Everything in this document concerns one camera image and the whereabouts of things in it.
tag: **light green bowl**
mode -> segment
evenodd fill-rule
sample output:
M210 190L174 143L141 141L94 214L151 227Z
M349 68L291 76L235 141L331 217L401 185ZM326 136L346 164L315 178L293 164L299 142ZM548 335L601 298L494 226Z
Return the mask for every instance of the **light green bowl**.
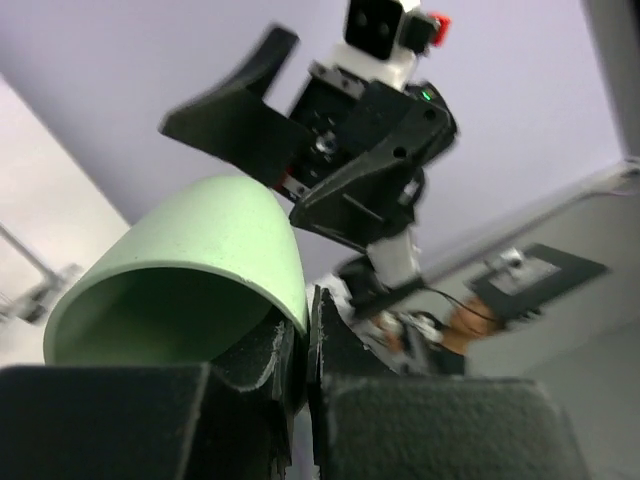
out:
M133 226L60 300L55 365L208 361L278 308L306 331L302 265L273 194L243 176L201 180Z

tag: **person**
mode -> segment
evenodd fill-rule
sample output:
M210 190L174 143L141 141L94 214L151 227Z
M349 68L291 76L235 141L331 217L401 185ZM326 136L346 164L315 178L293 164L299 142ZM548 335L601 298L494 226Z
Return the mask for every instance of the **person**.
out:
M375 342L382 343L392 356L403 355L414 363L419 352L416 352L415 344L409 345L407 333L411 329L419 330L425 337L422 356L426 356L430 363L429 370L441 375L464 375L466 355L471 343L505 329L505 323L477 296L456 307L449 314L446 323L426 311L385 311L373 317L369 325L367 333L361 330L361 333L365 333L361 336L363 341L367 342L365 337L373 336ZM420 369L411 368L408 373L418 371Z

